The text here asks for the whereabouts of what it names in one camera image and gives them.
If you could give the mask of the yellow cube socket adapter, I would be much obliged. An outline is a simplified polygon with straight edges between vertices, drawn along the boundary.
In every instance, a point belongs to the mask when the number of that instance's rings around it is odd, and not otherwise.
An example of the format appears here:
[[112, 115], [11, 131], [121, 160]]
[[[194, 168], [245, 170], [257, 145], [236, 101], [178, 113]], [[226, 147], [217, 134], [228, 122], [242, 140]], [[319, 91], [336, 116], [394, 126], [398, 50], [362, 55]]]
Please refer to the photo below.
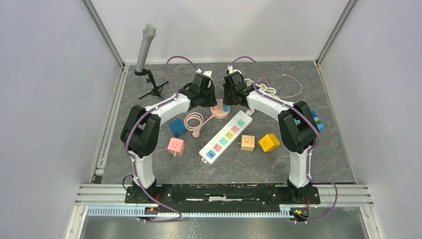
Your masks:
[[258, 143], [264, 152], [271, 152], [281, 145], [280, 141], [273, 133], [266, 134], [258, 140]]

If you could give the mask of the white multicolour power strip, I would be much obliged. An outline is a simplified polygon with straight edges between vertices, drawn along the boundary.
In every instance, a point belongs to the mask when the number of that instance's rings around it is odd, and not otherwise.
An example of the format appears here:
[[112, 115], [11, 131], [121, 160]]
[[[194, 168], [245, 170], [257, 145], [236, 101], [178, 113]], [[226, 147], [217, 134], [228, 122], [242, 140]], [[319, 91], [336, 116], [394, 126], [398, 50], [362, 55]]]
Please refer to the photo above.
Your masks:
[[230, 145], [245, 131], [252, 121], [253, 119], [250, 115], [243, 111], [239, 111], [199, 151], [201, 161], [210, 165], [214, 164]]

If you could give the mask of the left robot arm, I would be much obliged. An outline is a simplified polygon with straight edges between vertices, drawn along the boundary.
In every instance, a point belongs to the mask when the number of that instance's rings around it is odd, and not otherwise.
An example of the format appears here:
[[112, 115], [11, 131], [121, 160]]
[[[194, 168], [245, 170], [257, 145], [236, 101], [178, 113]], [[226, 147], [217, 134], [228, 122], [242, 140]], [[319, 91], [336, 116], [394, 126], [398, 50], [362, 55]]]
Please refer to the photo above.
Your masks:
[[193, 81], [178, 89], [171, 97], [151, 106], [135, 105], [129, 112], [120, 135], [133, 168], [133, 187], [145, 203], [156, 198], [156, 178], [152, 169], [160, 126], [181, 113], [196, 107], [217, 105], [211, 72], [196, 73]]

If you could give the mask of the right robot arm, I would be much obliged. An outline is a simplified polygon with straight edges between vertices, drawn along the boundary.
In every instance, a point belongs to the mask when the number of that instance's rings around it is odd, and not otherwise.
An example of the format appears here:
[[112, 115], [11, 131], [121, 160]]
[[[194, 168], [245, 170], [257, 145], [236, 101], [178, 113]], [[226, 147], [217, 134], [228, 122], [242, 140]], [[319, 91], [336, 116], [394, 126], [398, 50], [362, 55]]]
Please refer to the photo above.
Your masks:
[[280, 128], [282, 143], [290, 152], [290, 174], [287, 195], [291, 202], [302, 202], [312, 187], [310, 160], [320, 141], [317, 124], [307, 103], [287, 102], [257, 88], [247, 86], [242, 73], [228, 70], [224, 77], [223, 102], [263, 112], [275, 119]]

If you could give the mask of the blue cube socket adapter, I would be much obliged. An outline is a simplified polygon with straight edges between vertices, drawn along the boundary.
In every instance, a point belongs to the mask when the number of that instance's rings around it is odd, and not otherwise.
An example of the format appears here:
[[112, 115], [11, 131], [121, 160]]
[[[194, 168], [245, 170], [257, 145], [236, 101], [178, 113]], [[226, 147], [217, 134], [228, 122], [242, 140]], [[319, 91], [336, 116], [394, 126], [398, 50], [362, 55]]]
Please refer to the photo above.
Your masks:
[[188, 131], [180, 118], [169, 122], [169, 126], [175, 138], [179, 138], [180, 136], [186, 134]]

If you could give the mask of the pink cube socket adapter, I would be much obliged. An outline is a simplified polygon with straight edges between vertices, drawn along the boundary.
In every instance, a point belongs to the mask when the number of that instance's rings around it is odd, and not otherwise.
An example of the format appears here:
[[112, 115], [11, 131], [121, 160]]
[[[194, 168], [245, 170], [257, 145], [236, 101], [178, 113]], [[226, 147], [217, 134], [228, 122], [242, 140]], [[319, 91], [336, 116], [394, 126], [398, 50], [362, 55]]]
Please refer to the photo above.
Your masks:
[[185, 149], [185, 142], [183, 139], [172, 137], [167, 146], [167, 150], [170, 154], [175, 156], [182, 156]]

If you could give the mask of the pink round socket hub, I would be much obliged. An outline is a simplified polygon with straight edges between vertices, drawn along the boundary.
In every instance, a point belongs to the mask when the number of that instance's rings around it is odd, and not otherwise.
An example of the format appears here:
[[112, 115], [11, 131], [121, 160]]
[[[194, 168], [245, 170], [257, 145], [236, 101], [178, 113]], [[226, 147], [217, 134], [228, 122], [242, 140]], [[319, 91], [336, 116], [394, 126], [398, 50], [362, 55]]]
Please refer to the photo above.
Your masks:
[[210, 107], [211, 115], [216, 119], [224, 119], [228, 117], [230, 111], [229, 112], [223, 111], [223, 105], [224, 105], [223, 99], [217, 99], [216, 101], [217, 101], [217, 105]]

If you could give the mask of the beige cube socket adapter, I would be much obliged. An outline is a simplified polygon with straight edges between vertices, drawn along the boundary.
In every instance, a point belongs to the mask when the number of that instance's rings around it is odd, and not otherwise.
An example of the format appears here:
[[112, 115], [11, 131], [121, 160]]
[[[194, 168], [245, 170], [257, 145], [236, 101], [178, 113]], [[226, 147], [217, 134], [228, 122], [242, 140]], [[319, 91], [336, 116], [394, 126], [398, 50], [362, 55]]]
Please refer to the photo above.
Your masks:
[[255, 149], [255, 136], [253, 135], [242, 135], [237, 140], [240, 150], [253, 151]]

